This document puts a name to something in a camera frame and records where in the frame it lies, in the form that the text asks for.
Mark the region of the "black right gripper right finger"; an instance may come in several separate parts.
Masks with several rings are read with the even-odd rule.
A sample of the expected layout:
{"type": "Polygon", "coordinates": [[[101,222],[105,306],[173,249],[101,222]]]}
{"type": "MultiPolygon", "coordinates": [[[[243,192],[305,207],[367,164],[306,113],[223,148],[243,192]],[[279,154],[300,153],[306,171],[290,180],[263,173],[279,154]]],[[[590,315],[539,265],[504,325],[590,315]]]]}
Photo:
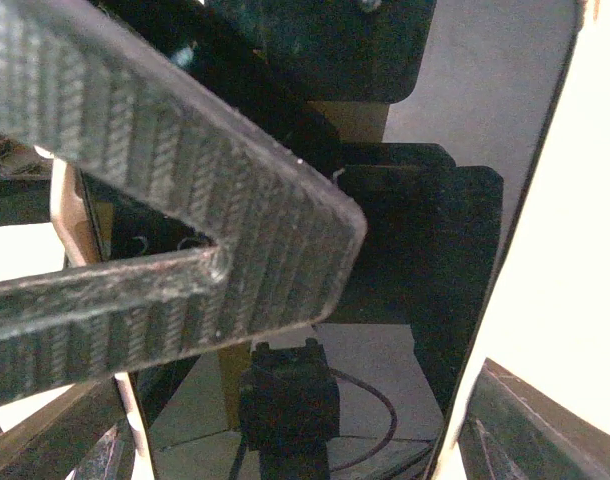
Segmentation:
{"type": "Polygon", "coordinates": [[[490,359],[458,444],[468,479],[610,479],[610,435],[490,359]]]}

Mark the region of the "black smartphone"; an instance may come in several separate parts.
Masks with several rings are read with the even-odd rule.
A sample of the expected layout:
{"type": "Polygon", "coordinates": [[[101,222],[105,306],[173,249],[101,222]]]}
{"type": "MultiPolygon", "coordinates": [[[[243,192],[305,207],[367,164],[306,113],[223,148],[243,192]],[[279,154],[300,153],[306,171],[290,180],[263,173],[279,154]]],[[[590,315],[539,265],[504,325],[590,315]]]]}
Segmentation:
{"type": "Polygon", "coordinates": [[[401,321],[447,412],[542,146],[575,1],[104,1],[361,206],[337,322],[401,321]]]}

